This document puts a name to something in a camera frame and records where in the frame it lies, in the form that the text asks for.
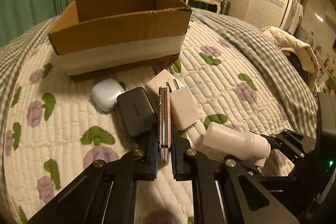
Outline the white square charger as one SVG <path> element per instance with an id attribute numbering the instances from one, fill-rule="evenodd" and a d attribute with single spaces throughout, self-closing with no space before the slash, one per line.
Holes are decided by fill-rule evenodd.
<path id="1" fill-rule="evenodd" d="M 145 91 L 155 113 L 158 114 L 158 95 L 160 87 L 167 87 L 169 88 L 170 92 L 173 92 L 179 88 L 182 88 L 183 86 L 185 85 L 166 69 L 151 79 L 145 85 Z"/>

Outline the light blue earbuds case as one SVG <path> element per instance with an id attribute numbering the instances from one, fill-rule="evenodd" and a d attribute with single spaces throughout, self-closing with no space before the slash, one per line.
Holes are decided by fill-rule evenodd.
<path id="1" fill-rule="evenodd" d="M 92 98 L 96 105 L 108 113 L 117 107 L 117 97 L 124 93 L 124 88 L 115 79 L 105 79 L 92 88 Z"/>

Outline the white puffy jacket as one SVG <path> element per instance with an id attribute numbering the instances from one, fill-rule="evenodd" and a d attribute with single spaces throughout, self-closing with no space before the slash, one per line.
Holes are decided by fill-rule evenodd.
<path id="1" fill-rule="evenodd" d="M 318 71 L 317 58 L 308 43 L 274 26 L 264 27 L 260 31 L 270 41 L 274 42 L 278 48 L 294 53 L 298 57 L 303 70 L 311 74 L 315 74 Z"/>

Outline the dark grey UGREEN charger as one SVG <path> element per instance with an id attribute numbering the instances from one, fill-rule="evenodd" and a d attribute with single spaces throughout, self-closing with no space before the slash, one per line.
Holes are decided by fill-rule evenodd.
<path id="1" fill-rule="evenodd" d="M 117 97 L 117 103 L 131 137 L 151 130 L 157 123 L 156 113 L 142 87 L 133 88 Z"/>

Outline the brown cardboard box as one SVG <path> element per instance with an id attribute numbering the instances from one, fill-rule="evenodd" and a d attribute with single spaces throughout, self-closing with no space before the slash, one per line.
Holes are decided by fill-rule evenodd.
<path id="1" fill-rule="evenodd" d="M 182 0 L 74 0 L 49 40 L 64 72 L 80 82 L 176 60 L 191 14 Z"/>

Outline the white plug charger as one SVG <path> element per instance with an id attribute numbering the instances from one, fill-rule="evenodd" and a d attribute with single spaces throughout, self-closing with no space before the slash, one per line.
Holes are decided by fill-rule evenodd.
<path id="1" fill-rule="evenodd" d="M 200 118 L 190 88 L 176 79 L 171 84 L 170 106 L 174 124 L 179 131 L 192 126 Z"/>

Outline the white plastic bottle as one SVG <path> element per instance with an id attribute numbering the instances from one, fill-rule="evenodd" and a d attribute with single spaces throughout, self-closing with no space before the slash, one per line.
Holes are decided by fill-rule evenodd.
<path id="1" fill-rule="evenodd" d="M 211 122 L 206 129 L 203 144 L 240 160 L 253 160 L 257 166 L 264 165 L 271 151 L 270 144 L 263 136 L 238 132 L 215 122 Z"/>

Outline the grey checkered bed sheet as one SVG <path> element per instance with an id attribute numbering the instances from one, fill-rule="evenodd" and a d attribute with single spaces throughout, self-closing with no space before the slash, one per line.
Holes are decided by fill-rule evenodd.
<path id="1" fill-rule="evenodd" d="M 315 137 L 317 103 L 310 89 L 287 58 L 256 27 L 232 16 L 193 9 L 192 20 L 207 25 L 241 52 L 259 71 L 281 101 L 298 133 Z M 1 131 L 5 130 L 17 78 L 37 46 L 49 41 L 47 32 L 56 17 L 41 22 L 1 47 Z"/>

